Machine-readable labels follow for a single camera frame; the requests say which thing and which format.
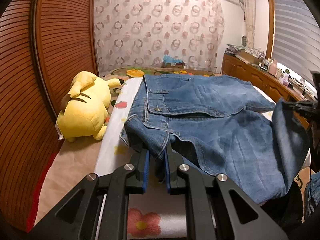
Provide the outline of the blue denim jeans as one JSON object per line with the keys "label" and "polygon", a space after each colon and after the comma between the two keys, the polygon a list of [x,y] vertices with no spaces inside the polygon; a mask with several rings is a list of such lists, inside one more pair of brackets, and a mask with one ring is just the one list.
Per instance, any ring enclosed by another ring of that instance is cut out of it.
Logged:
{"label": "blue denim jeans", "polygon": [[260,204],[286,195],[309,150],[283,100],[228,75],[145,75],[121,138],[163,159],[167,145],[201,170],[226,174]]}

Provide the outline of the long wooden sideboard cabinet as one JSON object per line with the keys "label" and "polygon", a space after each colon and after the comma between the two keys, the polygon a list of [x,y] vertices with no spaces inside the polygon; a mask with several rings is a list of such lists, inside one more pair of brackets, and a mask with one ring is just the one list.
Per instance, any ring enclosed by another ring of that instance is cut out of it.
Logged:
{"label": "long wooden sideboard cabinet", "polygon": [[222,74],[239,78],[243,81],[249,81],[255,87],[258,87],[274,102],[280,98],[285,101],[297,102],[305,101],[301,93],[282,85],[274,76],[266,71],[260,70],[250,64],[246,64],[235,56],[224,53],[222,62]]}

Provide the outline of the pink bottle on sideboard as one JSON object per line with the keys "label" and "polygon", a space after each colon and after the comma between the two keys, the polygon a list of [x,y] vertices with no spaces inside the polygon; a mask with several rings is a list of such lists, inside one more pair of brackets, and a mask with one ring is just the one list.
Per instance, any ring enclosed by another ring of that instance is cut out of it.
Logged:
{"label": "pink bottle on sideboard", "polygon": [[272,60],[272,62],[269,64],[269,67],[268,67],[268,73],[275,76],[276,73],[277,73],[277,63],[278,61],[277,60]]}

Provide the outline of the grey striped window blind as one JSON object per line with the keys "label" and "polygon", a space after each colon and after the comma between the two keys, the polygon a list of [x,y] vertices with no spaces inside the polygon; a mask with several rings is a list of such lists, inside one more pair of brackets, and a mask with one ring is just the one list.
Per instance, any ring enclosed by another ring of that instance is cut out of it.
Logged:
{"label": "grey striped window blind", "polygon": [[274,1],[272,57],[309,83],[319,72],[319,26],[303,0]]}

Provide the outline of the white fruit-print folded blanket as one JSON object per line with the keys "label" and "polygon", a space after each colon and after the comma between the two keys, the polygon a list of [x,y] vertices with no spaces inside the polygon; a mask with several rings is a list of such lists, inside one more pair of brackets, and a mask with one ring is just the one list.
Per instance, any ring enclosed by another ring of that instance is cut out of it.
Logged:
{"label": "white fruit-print folded blanket", "polygon": [[[121,138],[132,103],[137,95],[143,77],[128,79],[114,106],[108,128],[102,140],[102,145],[97,159],[95,171],[99,175],[113,172],[117,167],[127,163],[131,155],[136,151]],[[254,87],[267,100],[273,102],[261,90]],[[171,197],[165,193],[162,180],[164,178],[164,154],[162,160],[152,156],[154,164],[151,167],[151,183],[144,196],[134,196],[129,207],[130,223],[137,226],[129,227],[129,238],[171,238],[184,237],[186,235],[186,217],[184,200],[182,196]],[[304,160],[302,169],[310,165],[310,149]],[[183,157],[184,161],[199,167]]]}

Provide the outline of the cardboard box on sideboard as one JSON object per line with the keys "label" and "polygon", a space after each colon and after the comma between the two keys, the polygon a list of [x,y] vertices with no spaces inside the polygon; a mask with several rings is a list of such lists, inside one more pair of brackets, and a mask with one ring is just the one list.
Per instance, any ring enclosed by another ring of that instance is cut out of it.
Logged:
{"label": "cardboard box on sideboard", "polygon": [[258,57],[253,56],[252,54],[246,52],[245,50],[240,51],[240,53],[236,54],[236,57],[238,57],[240,60],[246,62],[247,64],[259,64],[262,59],[259,59]]}

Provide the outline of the yellow Pikachu plush toy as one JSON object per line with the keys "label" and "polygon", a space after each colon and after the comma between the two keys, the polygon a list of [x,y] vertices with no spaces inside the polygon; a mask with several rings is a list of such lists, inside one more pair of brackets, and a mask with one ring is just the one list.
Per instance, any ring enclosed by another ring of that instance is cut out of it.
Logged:
{"label": "yellow Pikachu plush toy", "polygon": [[120,79],[104,80],[92,72],[81,71],[72,80],[61,100],[55,128],[58,139],[74,142],[78,137],[103,139],[111,103],[110,89],[122,85]]}

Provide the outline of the cardboard box with blue items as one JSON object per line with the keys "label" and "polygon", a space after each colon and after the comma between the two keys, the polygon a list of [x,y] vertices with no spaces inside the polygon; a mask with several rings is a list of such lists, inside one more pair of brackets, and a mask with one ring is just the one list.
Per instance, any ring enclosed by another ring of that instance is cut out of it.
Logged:
{"label": "cardboard box with blue items", "polygon": [[164,55],[164,57],[163,57],[163,67],[164,68],[183,69],[184,66],[185,66],[185,63],[183,62],[183,60],[170,57],[169,55]]}

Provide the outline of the brown louvered wardrobe door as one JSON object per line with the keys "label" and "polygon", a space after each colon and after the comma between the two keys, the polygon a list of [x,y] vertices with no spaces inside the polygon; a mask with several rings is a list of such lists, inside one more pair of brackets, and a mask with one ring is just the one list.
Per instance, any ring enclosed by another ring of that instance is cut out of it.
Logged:
{"label": "brown louvered wardrobe door", "polygon": [[61,148],[55,122],[73,77],[97,73],[93,0],[1,5],[1,213],[33,227],[44,173]]}

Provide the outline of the patterned sheer curtain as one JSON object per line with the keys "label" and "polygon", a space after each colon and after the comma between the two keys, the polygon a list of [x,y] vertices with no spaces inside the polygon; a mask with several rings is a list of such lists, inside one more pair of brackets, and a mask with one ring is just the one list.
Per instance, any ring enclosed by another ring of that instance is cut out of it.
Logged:
{"label": "patterned sheer curtain", "polygon": [[225,29],[219,0],[94,0],[100,75],[119,67],[161,67],[166,56],[216,71]]}

